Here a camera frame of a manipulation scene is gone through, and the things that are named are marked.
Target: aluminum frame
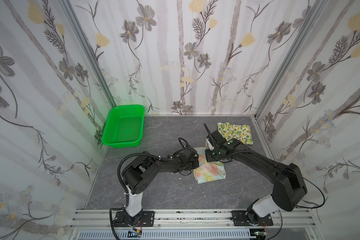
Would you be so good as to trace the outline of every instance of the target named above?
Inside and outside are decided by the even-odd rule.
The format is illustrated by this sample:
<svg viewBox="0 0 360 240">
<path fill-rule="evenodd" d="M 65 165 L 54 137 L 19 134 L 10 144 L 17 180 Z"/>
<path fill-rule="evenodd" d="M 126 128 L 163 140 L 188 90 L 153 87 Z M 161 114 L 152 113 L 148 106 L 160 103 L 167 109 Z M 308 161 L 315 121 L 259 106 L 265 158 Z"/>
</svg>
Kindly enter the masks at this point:
<svg viewBox="0 0 360 240">
<path fill-rule="evenodd" d="M 262 227 L 235 227 L 231 220 L 232 210 L 245 209 L 162 209 L 146 210 L 155 211 L 154 226 L 143 227 L 144 229 L 239 229 L 239 228 L 262 228 Z M 308 236 L 312 239 L 322 240 L 317 231 L 311 214 L 307 209 L 294 209 L 292 212 L 281 210 L 283 228 L 305 228 Z M 279 228 L 281 218 L 279 212 L 271 213 L 273 226 Z M 131 227 L 118 227 L 115 230 L 126 230 Z M 72 231 L 71 240 L 78 239 L 81 230 L 110 230 L 109 210 L 77 210 L 68 228 Z"/>
</svg>

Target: floral wallpaper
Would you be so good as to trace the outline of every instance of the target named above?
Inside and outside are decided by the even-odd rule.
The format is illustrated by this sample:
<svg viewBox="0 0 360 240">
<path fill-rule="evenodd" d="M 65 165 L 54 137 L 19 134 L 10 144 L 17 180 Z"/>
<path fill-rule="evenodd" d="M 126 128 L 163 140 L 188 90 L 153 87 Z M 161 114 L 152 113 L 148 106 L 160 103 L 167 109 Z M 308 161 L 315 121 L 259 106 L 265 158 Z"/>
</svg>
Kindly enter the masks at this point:
<svg viewBox="0 0 360 240">
<path fill-rule="evenodd" d="M 58 2 L 0 1 L 0 239 L 68 239 L 110 110 Z"/>
<path fill-rule="evenodd" d="M 71 0 L 117 105 L 254 114 L 314 1 Z"/>
<path fill-rule="evenodd" d="M 322 236 L 359 239 L 360 0 L 327 3 L 258 121 L 278 160 L 324 192 L 311 211 Z M 321 204 L 307 187 L 303 205 Z"/>
</svg>

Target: pastel floral fabric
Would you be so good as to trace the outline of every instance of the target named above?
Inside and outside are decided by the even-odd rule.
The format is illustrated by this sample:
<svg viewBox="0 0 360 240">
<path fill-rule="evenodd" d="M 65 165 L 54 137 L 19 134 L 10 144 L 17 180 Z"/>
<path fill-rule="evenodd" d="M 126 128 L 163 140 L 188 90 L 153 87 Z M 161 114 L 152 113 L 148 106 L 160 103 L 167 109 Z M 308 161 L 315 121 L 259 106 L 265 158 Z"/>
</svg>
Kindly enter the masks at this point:
<svg viewBox="0 0 360 240">
<path fill-rule="evenodd" d="M 217 130 L 227 141 L 231 138 L 236 138 L 244 144 L 253 144 L 251 127 L 248 125 L 234 125 L 229 122 L 218 122 Z"/>
<path fill-rule="evenodd" d="M 198 184 L 225 179 L 226 172 L 222 162 L 207 162 L 204 147 L 196 147 L 195 150 L 199 154 L 199 167 L 193 170 L 193 175 Z"/>
</svg>

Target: vent grille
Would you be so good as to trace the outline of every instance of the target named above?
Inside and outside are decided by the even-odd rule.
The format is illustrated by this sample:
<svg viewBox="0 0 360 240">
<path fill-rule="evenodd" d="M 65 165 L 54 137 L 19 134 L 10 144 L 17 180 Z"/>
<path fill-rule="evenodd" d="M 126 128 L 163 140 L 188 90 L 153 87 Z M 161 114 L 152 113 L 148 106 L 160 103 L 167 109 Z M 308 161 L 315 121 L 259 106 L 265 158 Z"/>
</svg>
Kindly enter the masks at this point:
<svg viewBox="0 0 360 240">
<path fill-rule="evenodd" d="M 250 236 L 249 229 L 143 229 L 140 238 L 127 237 L 129 230 L 115 230 L 120 239 L 168 239 L 168 240 L 197 240 L 197 239 L 243 239 L 256 238 Z M 78 240 L 114 240 L 111 230 L 82 230 Z"/>
</svg>

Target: black mounting plate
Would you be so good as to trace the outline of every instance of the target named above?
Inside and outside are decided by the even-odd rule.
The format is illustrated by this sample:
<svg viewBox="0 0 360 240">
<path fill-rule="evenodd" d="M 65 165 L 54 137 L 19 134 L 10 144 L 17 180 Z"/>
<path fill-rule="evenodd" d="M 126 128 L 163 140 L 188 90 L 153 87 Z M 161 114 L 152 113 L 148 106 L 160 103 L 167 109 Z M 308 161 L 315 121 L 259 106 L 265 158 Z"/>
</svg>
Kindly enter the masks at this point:
<svg viewBox="0 0 360 240">
<path fill-rule="evenodd" d="M 142 219 L 141 223 L 139 223 L 138 227 L 153 227 L 154 226 L 154 218 L 155 212 L 154 211 L 143 211 L 142 212 Z M 129 227 L 128 223 L 124 221 L 124 214 L 123 211 L 118 211 L 116 213 L 115 220 L 113 221 L 114 227 Z"/>
<path fill-rule="evenodd" d="M 243 226 L 253 226 L 251 225 L 249 222 L 247 222 L 247 220 L 245 219 L 245 213 L 247 211 L 239 211 L 239 210 L 235 210 L 235 211 L 231 211 L 232 213 L 232 220 L 233 220 L 233 224 L 235 225 L 235 227 L 243 227 Z M 261 218 L 262 222 L 259 223 L 256 226 L 264 226 L 265 222 L 267 224 L 267 226 L 273 226 L 273 221 L 271 218 L 271 215 L 268 214 L 265 217 Z"/>
</svg>

